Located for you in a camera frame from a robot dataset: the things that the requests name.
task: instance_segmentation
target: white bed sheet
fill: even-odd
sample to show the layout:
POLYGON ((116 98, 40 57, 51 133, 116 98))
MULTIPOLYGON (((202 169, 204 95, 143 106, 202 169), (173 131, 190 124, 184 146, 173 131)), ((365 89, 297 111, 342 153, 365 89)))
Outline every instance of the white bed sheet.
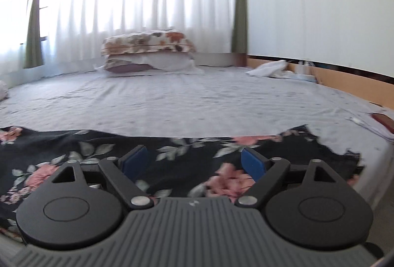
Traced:
POLYGON ((277 134, 307 124, 335 153, 361 153, 366 169, 355 189, 377 205, 394 175, 393 145, 344 118, 365 118, 363 112, 381 108, 316 84, 251 77, 246 68, 203 69, 198 75, 124 78, 91 72, 28 83, 0 102, 0 127, 220 137, 277 134))

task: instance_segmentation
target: black floral fabric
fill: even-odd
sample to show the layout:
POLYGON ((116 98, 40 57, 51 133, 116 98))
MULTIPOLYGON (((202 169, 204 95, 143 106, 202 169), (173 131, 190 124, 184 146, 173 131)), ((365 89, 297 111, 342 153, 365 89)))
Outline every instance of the black floral fabric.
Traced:
POLYGON ((39 132, 7 127, 0 131, 0 232, 15 237, 15 213, 23 199, 67 160, 95 164, 120 158, 145 145, 149 164, 136 185, 152 196, 186 197, 207 181, 223 163, 241 169, 241 151, 249 146, 266 158, 282 157, 307 165, 321 159, 344 179, 357 170, 360 154, 337 155, 318 143, 307 126, 276 136, 220 138, 124 137, 92 130, 39 132))

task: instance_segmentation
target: triangular cutout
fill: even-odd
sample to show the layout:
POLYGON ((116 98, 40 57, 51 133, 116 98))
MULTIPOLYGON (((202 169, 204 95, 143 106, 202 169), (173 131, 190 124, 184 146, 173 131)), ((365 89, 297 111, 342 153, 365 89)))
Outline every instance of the triangular cutout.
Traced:
POLYGON ((74 168, 66 167, 52 182, 54 184, 57 184, 57 183, 69 183, 74 181, 75 181, 74 168))
POLYGON ((325 182, 325 183, 335 182, 335 180, 322 167, 316 168, 314 180, 316 182, 325 182))

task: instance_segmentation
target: wooden bed frame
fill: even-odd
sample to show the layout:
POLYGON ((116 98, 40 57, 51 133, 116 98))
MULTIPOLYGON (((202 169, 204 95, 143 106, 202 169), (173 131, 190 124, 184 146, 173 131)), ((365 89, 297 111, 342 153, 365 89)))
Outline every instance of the wooden bed frame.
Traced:
MULTIPOLYGON (((256 68, 267 62, 270 60, 247 58, 246 65, 256 68)), ((295 66, 295 64, 288 64, 288 70, 294 71, 295 66)), ((394 85, 392 84, 331 69, 312 67, 312 70, 324 86, 339 89, 374 104, 394 109, 394 85)))

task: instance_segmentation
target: blue pad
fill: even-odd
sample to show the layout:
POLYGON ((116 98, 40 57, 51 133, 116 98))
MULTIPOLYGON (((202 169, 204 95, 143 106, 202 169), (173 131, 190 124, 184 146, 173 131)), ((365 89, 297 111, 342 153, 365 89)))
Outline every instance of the blue pad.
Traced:
POLYGON ((263 161, 267 160, 251 148, 244 148, 241 152, 242 168, 253 180, 258 181, 266 172, 263 161))
POLYGON ((132 182, 148 165, 148 150, 139 145, 118 160, 118 168, 132 182))

